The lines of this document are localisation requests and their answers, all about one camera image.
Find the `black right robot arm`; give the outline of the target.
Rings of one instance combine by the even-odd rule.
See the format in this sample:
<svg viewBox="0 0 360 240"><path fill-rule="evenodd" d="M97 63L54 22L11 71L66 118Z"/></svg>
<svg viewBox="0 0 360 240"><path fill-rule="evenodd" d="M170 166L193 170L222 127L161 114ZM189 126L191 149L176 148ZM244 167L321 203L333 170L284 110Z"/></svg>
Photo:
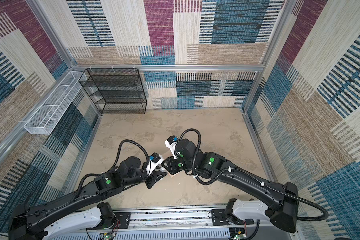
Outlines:
<svg viewBox="0 0 360 240"><path fill-rule="evenodd" d="M299 203L293 199L298 195L295 184L280 184L263 179L217 153L197 150L196 145L188 139L178 140L171 136L165 145L172 156L163 161L163 167L170 174L184 171L205 186L219 181L238 188L266 205L260 213L275 227L288 233L296 231Z"/></svg>

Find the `pink envelope with flap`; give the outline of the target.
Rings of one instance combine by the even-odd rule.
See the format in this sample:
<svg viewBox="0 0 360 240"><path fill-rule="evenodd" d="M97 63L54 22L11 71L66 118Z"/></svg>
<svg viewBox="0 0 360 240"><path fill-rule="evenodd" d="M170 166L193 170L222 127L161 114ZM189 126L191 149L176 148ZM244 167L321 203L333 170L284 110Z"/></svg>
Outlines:
<svg viewBox="0 0 360 240"><path fill-rule="evenodd" d="M180 175L180 174L181 174L181 173L177 173L177 174L174 174L174 175L169 174L169 176L170 176L171 178L173 178L173 177L178 176L178 175Z"/></svg>

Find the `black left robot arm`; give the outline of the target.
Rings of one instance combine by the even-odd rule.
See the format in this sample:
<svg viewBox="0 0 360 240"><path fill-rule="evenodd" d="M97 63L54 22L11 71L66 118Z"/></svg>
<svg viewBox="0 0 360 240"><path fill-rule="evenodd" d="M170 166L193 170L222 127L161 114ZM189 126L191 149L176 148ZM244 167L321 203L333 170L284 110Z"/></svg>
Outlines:
<svg viewBox="0 0 360 240"><path fill-rule="evenodd" d="M70 194L35 207L20 205L10 221L10 240L51 240L81 229L112 229L117 218L105 200L129 187L145 183L150 189L168 173L168 164L158 154L142 164L128 157Z"/></svg>

